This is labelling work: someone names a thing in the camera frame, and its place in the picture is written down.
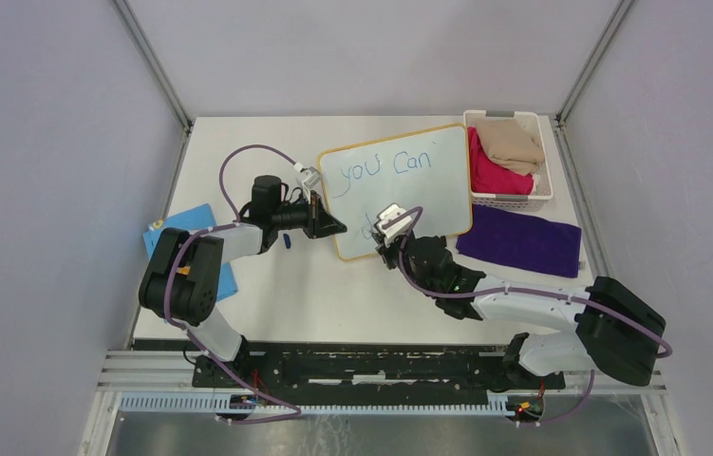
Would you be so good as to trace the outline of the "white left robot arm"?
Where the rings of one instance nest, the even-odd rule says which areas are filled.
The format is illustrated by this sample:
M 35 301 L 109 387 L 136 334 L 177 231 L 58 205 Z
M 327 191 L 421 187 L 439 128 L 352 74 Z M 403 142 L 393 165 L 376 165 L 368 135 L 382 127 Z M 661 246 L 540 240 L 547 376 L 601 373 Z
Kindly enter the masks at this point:
M 239 221 L 195 231 L 165 229 L 139 287 L 140 306 L 185 331 L 206 357 L 217 360 L 215 373 L 229 387 L 250 379 L 252 362 L 242 354 L 246 337 L 216 310 L 222 267 L 267 252 L 283 231 L 301 230 L 309 239 L 347 231 L 316 191 L 304 189 L 287 200 L 285 186 L 276 176 L 259 176 Z

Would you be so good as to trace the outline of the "yellow framed whiteboard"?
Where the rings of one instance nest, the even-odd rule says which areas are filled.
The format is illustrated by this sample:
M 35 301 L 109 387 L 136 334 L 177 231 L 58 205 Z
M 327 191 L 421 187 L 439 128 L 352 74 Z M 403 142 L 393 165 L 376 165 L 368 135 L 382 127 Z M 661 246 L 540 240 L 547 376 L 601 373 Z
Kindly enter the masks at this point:
M 371 225 L 393 203 L 423 208 L 418 236 L 455 236 L 472 226 L 468 135 L 460 123 L 330 149 L 318 168 L 328 212 L 347 226 L 334 237 L 343 261 L 375 253 Z

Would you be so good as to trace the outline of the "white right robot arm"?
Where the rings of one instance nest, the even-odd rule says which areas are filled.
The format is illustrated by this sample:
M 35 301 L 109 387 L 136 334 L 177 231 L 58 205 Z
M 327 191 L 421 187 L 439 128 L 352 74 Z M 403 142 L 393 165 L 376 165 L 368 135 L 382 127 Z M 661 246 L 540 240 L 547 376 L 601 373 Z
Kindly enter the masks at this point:
M 598 276 L 591 286 L 550 289 L 510 282 L 458 264 L 443 237 L 375 226 L 371 236 L 388 269 L 457 320 L 502 320 L 547 329 L 523 332 L 501 363 L 515 388 L 562 371 L 601 371 L 621 383 L 645 387 L 657 360 L 673 349 L 666 320 L 620 281 Z

